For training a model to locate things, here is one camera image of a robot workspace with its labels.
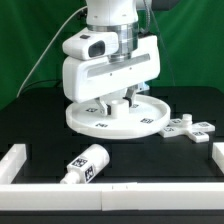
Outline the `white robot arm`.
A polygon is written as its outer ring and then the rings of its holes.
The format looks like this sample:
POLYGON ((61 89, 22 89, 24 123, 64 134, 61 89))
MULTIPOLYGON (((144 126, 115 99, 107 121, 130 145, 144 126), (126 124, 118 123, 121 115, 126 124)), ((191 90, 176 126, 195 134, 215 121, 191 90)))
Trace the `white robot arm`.
POLYGON ((170 10, 179 1, 86 0, 87 27, 62 45, 65 96, 78 104, 95 100, 105 116, 111 93, 125 90, 132 103, 138 85, 160 73, 157 37, 139 30, 137 12, 170 10))

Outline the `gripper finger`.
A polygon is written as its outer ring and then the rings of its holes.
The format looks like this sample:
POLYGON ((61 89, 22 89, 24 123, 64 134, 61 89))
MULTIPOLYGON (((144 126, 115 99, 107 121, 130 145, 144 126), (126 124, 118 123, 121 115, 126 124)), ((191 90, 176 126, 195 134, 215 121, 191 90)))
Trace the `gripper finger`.
POLYGON ((105 103, 105 101, 103 99, 101 99, 100 97, 96 98, 95 101, 100 108, 100 113, 103 116, 107 116, 108 115, 108 106, 105 103))
POLYGON ((137 92, 137 89, 138 89, 138 86, 134 85, 134 86, 129 87, 126 91, 126 95, 125 95, 124 99, 128 101, 130 106, 133 105, 133 101, 134 101, 134 97, 137 92))

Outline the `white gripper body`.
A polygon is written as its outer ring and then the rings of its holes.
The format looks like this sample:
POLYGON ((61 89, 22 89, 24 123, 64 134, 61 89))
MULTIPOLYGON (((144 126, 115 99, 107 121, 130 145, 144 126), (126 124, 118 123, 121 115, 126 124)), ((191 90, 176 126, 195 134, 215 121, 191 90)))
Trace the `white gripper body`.
POLYGON ((77 103, 155 79, 159 75, 157 37, 140 38, 138 49, 123 62, 110 63, 107 56, 88 61, 67 57, 62 74, 65 96, 77 103))

